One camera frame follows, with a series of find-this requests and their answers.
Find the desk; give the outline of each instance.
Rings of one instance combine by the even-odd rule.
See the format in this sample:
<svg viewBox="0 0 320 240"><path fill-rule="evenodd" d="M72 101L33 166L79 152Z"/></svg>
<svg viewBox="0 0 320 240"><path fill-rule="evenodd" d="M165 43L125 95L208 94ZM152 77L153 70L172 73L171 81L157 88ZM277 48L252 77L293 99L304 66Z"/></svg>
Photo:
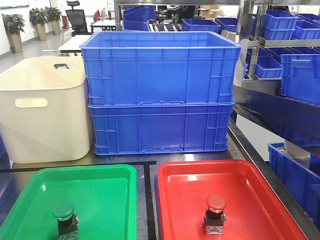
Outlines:
<svg viewBox="0 0 320 240"><path fill-rule="evenodd" d="M91 26L91 32L94 32L94 28L101 28L102 31L115 31L116 30L116 20L100 20L95 22Z"/></svg>
<svg viewBox="0 0 320 240"><path fill-rule="evenodd" d="M84 41L88 40L91 35L75 35L73 38L71 38L69 41L67 41L65 44L61 45L58 50L62 54L67 53L81 53L81 49L79 47L80 44L82 44Z"/></svg>

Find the potted plant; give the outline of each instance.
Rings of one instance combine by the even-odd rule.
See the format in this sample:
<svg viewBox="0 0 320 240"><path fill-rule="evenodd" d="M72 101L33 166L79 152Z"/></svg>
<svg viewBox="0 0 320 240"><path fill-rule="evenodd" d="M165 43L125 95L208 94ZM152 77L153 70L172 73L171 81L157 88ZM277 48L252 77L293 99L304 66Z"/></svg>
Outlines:
<svg viewBox="0 0 320 240"><path fill-rule="evenodd" d="M38 36L39 41L47 40L46 28L45 24L47 21L47 13L41 8L32 8L30 11L30 22L35 27L36 34Z"/></svg>
<svg viewBox="0 0 320 240"><path fill-rule="evenodd" d="M5 32L8 36L10 47L13 53L21 53L22 42L20 31L24 31L25 20L20 14L2 14Z"/></svg>
<svg viewBox="0 0 320 240"><path fill-rule="evenodd" d="M45 7L46 19L51 22L53 35L60 35L60 16L61 11L57 7Z"/></svg>

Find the red object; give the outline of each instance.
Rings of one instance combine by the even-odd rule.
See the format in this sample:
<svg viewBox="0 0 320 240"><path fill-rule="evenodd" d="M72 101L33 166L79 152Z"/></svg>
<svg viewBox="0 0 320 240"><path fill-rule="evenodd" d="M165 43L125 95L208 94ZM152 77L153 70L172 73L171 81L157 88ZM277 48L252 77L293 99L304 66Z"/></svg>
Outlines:
<svg viewBox="0 0 320 240"><path fill-rule="evenodd" d="M218 214L225 209L226 200L218 194L212 194L206 199L206 204L211 212Z"/></svg>
<svg viewBox="0 0 320 240"><path fill-rule="evenodd" d="M100 12L97 10L93 15L93 21L96 23L100 20Z"/></svg>
<svg viewBox="0 0 320 240"><path fill-rule="evenodd" d="M62 23L64 29L69 29L69 20L67 16L62 16Z"/></svg>
<svg viewBox="0 0 320 240"><path fill-rule="evenodd" d="M259 170L245 160L167 162L157 177L162 240L307 239ZM206 234L206 199L212 193L227 202L221 235Z"/></svg>

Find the metal pole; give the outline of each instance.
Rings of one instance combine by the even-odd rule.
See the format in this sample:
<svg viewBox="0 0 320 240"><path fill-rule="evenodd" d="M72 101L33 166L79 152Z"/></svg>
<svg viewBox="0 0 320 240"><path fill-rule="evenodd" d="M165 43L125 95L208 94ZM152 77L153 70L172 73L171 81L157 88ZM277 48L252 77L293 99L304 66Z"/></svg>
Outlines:
<svg viewBox="0 0 320 240"><path fill-rule="evenodd" d="M240 0L239 4L236 35L238 36L238 42L242 45L242 49L235 67L233 84L236 86L241 86L243 81L254 4L254 0Z"/></svg>
<svg viewBox="0 0 320 240"><path fill-rule="evenodd" d="M118 3L118 0L113 0L114 4L114 18L115 18L115 30L121 30L121 6Z"/></svg>

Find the green tray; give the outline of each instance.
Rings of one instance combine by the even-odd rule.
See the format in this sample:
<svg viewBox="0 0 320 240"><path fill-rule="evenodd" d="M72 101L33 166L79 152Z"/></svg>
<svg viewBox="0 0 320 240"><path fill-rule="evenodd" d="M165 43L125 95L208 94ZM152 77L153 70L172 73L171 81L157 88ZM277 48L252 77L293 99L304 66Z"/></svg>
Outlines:
<svg viewBox="0 0 320 240"><path fill-rule="evenodd" d="M47 168L36 172L0 228L1 240L57 240L53 211L73 202L79 240L135 240L137 172L133 166Z"/></svg>

